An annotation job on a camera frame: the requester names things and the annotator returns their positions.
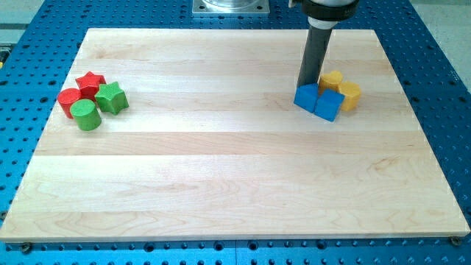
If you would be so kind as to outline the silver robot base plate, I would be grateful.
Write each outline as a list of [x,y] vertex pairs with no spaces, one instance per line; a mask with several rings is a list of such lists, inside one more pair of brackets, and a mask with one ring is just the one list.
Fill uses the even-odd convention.
[[213,14],[268,14],[269,0],[193,0],[192,13]]

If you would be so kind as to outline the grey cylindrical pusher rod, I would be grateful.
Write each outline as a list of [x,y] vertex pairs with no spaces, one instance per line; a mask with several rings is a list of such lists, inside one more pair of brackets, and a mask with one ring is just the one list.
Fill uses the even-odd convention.
[[297,87],[318,82],[332,29],[310,26],[305,42]]

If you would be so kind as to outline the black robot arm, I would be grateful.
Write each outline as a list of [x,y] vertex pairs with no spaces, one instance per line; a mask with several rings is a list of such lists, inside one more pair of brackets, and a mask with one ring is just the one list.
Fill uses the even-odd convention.
[[308,36],[302,56],[297,87],[317,83],[330,42],[338,22],[352,18],[359,0],[290,0],[288,7],[300,6],[308,16]]

